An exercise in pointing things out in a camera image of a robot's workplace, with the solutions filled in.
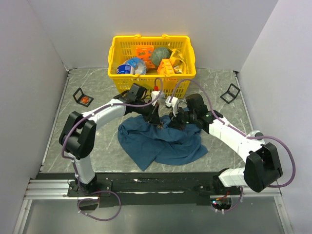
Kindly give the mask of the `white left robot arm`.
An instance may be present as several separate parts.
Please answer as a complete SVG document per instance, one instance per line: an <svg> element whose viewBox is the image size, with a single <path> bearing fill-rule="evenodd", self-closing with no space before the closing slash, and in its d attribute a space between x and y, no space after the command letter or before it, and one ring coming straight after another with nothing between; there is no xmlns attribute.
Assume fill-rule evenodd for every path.
<svg viewBox="0 0 312 234"><path fill-rule="evenodd" d="M85 113L72 112L59 137L61 155L71 160L75 180L79 190L86 196L98 189L97 176L92 168L90 154L94 148L96 132L110 121L128 113L138 113L151 124L160 125L158 99L165 94L162 90L153 91L151 99L145 102L147 89L136 83L114 96L108 103Z"/></svg>

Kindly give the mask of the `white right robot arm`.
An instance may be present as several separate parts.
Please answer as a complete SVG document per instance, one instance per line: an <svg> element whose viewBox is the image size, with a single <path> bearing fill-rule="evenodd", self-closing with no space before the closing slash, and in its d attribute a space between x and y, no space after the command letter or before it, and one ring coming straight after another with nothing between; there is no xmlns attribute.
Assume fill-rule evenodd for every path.
<svg viewBox="0 0 312 234"><path fill-rule="evenodd" d="M214 176L216 193L222 195L233 186L249 187L259 193L283 175L277 148L272 143L249 139L232 129L222 114L208 110L200 94L186 97L186 111L179 107L176 97L168 96L165 103L172 109L171 127L182 130L188 124L194 124L221 140L243 159L243 168L225 168Z"/></svg>

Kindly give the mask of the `blue t-shirt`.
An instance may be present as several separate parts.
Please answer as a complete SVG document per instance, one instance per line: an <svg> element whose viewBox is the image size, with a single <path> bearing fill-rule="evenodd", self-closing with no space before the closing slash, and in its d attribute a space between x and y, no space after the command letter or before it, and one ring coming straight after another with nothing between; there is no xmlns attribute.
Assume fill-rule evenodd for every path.
<svg viewBox="0 0 312 234"><path fill-rule="evenodd" d="M184 129L171 128L168 115L161 117L163 127L147 123L142 115L130 117L118 127L117 138L128 156L145 171L152 162L184 165L208 153L201 143L201 129L188 124Z"/></svg>

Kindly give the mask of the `orange leaf brooch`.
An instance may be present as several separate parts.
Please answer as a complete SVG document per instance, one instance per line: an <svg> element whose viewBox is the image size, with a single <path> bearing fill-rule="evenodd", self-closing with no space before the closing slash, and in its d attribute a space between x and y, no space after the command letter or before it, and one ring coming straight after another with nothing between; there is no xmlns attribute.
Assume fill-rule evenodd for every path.
<svg viewBox="0 0 312 234"><path fill-rule="evenodd" d="M83 102L83 103L88 103L89 102L89 98L88 97L83 97L82 99L81 99L81 102Z"/></svg>

